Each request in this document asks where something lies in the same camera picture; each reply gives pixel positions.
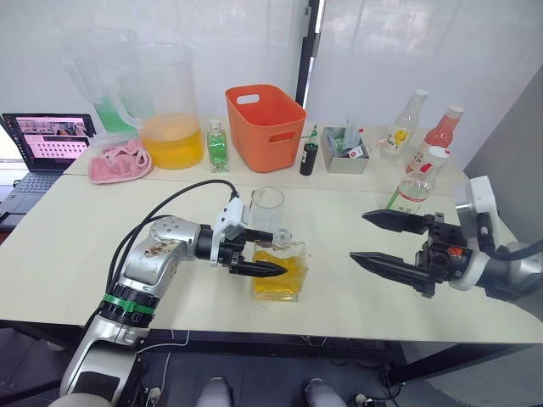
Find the white bottle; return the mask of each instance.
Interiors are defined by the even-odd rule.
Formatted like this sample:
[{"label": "white bottle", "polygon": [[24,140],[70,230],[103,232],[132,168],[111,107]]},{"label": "white bottle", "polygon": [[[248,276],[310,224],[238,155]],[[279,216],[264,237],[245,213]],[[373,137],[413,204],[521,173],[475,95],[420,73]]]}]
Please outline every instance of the white bottle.
[{"label": "white bottle", "polygon": [[396,117],[386,142],[381,145],[385,155],[397,157],[406,148],[413,132],[417,129],[418,116],[427,96],[428,92],[423,89],[415,90],[404,111]]},{"label": "white bottle", "polygon": [[347,115],[347,124],[345,126],[345,136],[343,140],[342,153],[346,153],[360,145],[360,135],[355,128],[355,118],[352,114]]},{"label": "white bottle", "polygon": [[435,176],[451,153],[442,147],[432,146],[424,154],[418,170],[404,175],[386,209],[414,214],[435,187]]}]

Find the black bottle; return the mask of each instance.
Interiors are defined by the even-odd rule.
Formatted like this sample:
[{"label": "black bottle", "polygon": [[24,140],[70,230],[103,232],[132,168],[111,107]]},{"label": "black bottle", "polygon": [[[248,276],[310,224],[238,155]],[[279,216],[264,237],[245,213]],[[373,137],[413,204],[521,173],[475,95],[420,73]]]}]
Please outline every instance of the black bottle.
[{"label": "black bottle", "polygon": [[304,152],[302,155],[302,164],[299,167],[299,172],[303,176],[310,176],[313,172],[313,165],[315,165],[316,152],[319,149],[318,132],[316,131],[316,125],[313,127],[311,135],[307,139],[304,145]]}]

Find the white table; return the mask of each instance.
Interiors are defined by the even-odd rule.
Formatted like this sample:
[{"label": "white table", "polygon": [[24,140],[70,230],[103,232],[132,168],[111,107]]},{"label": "white table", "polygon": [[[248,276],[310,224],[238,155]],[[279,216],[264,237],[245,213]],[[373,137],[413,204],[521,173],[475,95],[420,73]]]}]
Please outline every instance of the white table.
[{"label": "white table", "polygon": [[[83,324],[102,298],[117,243],[159,201],[187,185],[142,179],[95,186],[85,176],[62,176],[0,246],[0,319]],[[237,187],[247,202],[254,187]],[[463,293],[441,284],[427,299],[351,260],[349,251],[379,251],[412,262],[420,249],[425,237],[383,231],[361,219],[363,212],[382,208],[388,192],[282,190],[285,221],[294,238],[307,243],[311,256],[299,302],[253,300],[248,277],[198,260],[179,266],[152,327],[446,342],[543,341],[543,325],[535,317],[486,298],[479,288]],[[162,213],[213,224],[228,196],[224,186],[198,188]],[[431,196],[423,211],[445,212],[445,221],[457,223],[449,196]]]},{"label": "white table", "polygon": [[[307,135],[313,123],[306,122],[303,134]],[[162,170],[154,168],[146,179],[165,181],[196,182],[205,179],[227,179],[236,185],[251,186],[276,186],[292,188],[323,189],[334,191],[369,191],[369,192],[393,192],[401,177],[405,174],[406,161],[415,156],[418,147],[428,129],[417,129],[406,151],[396,161],[382,158],[378,150],[374,150],[364,173],[361,175],[330,174],[326,171],[322,151],[317,154],[315,167],[311,176],[303,176],[299,173],[301,151],[299,148],[296,162],[290,168],[273,171],[267,174],[259,174],[249,170],[243,159],[239,156],[232,142],[228,143],[230,157],[230,172],[227,174],[211,174],[210,162],[207,152],[204,159],[194,167],[185,170]],[[364,140],[368,145],[375,144],[387,136],[386,126],[369,126],[364,128]],[[101,154],[96,148],[89,148],[65,174],[86,175],[88,163],[92,156]],[[453,195],[461,184],[467,181],[467,177],[454,163],[454,158],[439,173],[439,179],[434,190],[435,195]]]}]

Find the pitcher handle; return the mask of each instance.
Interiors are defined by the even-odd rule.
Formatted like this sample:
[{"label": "pitcher handle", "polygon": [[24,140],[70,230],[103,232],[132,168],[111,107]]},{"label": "pitcher handle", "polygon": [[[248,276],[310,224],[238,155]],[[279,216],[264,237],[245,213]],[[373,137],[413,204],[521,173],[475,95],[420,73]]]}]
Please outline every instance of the pitcher handle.
[{"label": "pitcher handle", "polygon": [[133,117],[128,113],[128,110],[126,110],[125,104],[120,100],[120,90],[119,90],[119,78],[120,71],[117,70],[116,72],[112,73],[109,77],[109,100],[111,101],[111,104],[113,104],[113,107],[117,111],[117,114],[120,116],[120,118],[127,123],[128,125],[131,125],[132,127],[136,129],[142,129],[143,128],[143,121],[137,117]]}]

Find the green liquid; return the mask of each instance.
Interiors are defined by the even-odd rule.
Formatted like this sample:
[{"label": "green liquid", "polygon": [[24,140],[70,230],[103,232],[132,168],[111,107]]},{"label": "green liquid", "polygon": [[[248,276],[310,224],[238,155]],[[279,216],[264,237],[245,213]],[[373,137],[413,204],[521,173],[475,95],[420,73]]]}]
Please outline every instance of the green liquid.
[{"label": "green liquid", "polygon": [[227,135],[224,131],[219,135],[208,135],[207,146],[210,154],[211,172],[228,172]]},{"label": "green liquid", "polygon": [[117,111],[111,104],[109,98],[104,96],[101,103],[95,103],[94,108],[98,117],[102,121],[102,124],[107,131],[133,131],[135,130],[131,125],[128,125],[120,118]]}]

